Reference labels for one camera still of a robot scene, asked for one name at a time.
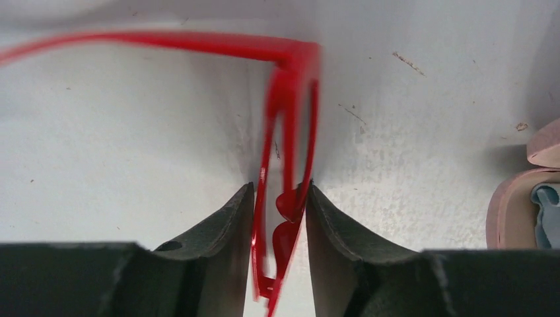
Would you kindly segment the blue cleaning cloth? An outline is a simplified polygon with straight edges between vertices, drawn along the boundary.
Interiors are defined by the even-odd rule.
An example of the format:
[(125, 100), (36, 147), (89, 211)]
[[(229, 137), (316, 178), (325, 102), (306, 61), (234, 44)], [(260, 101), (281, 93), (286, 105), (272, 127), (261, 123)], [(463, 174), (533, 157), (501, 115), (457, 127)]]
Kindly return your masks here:
[(538, 184), (530, 199), (539, 207), (535, 225), (538, 248), (559, 249), (559, 183)]

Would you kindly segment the pink glasses case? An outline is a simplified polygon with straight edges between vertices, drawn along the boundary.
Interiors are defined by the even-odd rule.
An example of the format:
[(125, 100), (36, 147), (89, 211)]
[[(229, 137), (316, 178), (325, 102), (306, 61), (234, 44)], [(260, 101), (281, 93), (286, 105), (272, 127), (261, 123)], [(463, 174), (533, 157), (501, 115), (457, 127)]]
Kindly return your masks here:
[(541, 128), (527, 144), (527, 160), (537, 168), (498, 185), (489, 202), (486, 244), (489, 249), (536, 249), (539, 207), (530, 199), (535, 186), (559, 183), (559, 120)]

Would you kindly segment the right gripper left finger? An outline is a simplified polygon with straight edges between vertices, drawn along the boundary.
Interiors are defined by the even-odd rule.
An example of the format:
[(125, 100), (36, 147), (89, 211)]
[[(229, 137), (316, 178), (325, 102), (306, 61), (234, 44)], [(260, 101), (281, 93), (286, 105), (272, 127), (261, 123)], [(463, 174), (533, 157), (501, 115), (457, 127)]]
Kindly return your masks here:
[(241, 316), (254, 186), (155, 250), (134, 242), (1, 245), (2, 316)]

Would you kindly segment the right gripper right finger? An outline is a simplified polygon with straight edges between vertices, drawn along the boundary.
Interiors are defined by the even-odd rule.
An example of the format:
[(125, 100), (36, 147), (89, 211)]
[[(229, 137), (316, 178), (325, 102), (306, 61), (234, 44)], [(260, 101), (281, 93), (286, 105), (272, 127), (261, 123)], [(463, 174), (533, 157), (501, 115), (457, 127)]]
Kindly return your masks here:
[(558, 316), (554, 250), (415, 252), (339, 210), (316, 186), (306, 231), (317, 316)]

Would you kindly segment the red frame sunglasses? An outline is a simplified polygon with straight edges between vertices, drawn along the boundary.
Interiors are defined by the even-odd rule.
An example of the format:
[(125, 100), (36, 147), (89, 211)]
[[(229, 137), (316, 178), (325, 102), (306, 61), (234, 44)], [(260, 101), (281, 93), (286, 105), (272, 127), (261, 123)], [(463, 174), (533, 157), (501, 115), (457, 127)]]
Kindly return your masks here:
[[(191, 50), (269, 61), (275, 64), (264, 107), (265, 133), (251, 239), (254, 296), (258, 299), (263, 297), (268, 300), (267, 315), (273, 316), (300, 231), (304, 202), (310, 185), (318, 127), (320, 46), (314, 42), (302, 42), (288, 38), (188, 30), (74, 33), (44, 38), (3, 50), (1, 63), (5, 64), (41, 50), (87, 41), (113, 41), (140, 46)], [(302, 102), (306, 96), (311, 98), (306, 166), (301, 187), (295, 189), (297, 134)], [(275, 228), (273, 233), (272, 244), (277, 273), (274, 278), (270, 278), (264, 270), (267, 259), (265, 199), (270, 150), (277, 120), (283, 122), (284, 155), (283, 191), (276, 200), (276, 207), (283, 217), (283, 222)]]

